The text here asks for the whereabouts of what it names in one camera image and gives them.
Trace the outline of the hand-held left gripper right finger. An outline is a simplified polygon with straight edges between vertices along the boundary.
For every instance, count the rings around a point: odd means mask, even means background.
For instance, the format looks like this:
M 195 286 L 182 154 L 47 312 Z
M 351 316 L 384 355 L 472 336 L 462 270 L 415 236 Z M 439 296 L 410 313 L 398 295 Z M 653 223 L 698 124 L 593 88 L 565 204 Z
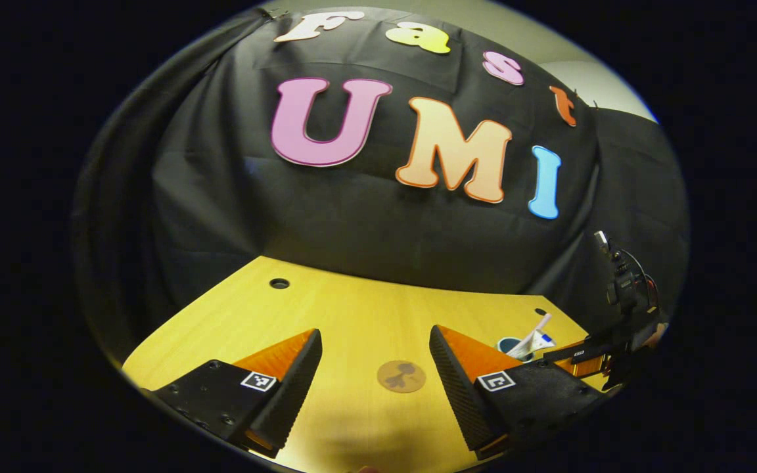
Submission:
M 554 362 L 523 363 L 442 325 L 430 330 L 429 350 L 478 460 L 549 442 L 607 400 Z

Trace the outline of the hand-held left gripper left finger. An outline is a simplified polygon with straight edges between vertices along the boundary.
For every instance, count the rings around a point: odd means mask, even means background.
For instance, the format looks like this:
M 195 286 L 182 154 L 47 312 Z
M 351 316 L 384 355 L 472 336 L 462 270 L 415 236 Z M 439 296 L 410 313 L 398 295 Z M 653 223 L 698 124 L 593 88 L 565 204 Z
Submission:
M 323 354 L 321 331 L 153 334 L 139 345 L 139 387 L 202 433 L 274 458 L 285 448 Z

